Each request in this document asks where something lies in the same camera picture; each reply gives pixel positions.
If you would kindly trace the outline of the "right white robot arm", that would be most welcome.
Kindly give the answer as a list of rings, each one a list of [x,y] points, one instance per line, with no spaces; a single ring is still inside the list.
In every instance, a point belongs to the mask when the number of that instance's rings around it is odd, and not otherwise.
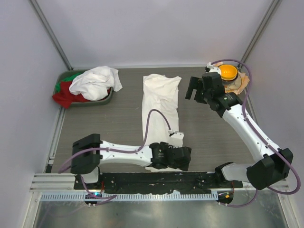
[[[242,100],[233,92],[225,92],[221,76],[216,72],[205,73],[201,78],[192,76],[185,98],[208,104],[239,135],[249,149],[253,164],[228,162],[216,168],[217,186],[224,188],[231,181],[249,182],[257,190],[263,190],[287,178],[293,153],[281,149],[270,140],[254,122]]]

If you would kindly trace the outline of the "yellow checkered cloth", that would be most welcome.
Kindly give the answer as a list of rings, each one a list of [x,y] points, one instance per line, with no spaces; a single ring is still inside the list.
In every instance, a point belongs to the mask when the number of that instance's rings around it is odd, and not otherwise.
[[[216,63],[214,64],[214,66],[217,66],[219,67],[220,65],[223,65],[224,62],[219,62],[219,63]],[[238,68],[237,68],[238,72],[240,73],[240,76],[242,77],[242,85],[241,87],[238,89],[238,90],[234,90],[234,91],[231,91],[237,95],[241,94],[243,92],[243,90],[246,88],[246,86],[248,85],[249,83],[249,77],[246,75],[245,72],[241,72]]]

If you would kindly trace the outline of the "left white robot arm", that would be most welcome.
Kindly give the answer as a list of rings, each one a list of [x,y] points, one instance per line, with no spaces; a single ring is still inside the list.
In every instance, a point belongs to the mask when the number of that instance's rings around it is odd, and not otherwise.
[[[150,172],[187,171],[192,149],[182,146],[182,139],[183,133],[175,132],[169,142],[130,146],[102,141],[94,133],[73,143],[70,171],[80,175],[92,190],[101,184],[99,165],[104,164],[137,165]]]

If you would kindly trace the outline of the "white t-shirt with robot print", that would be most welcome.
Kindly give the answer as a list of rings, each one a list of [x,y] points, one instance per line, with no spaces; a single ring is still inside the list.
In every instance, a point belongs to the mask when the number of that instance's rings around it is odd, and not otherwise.
[[[143,77],[143,144],[168,143],[169,130],[179,131],[178,86],[181,77],[159,74]]]

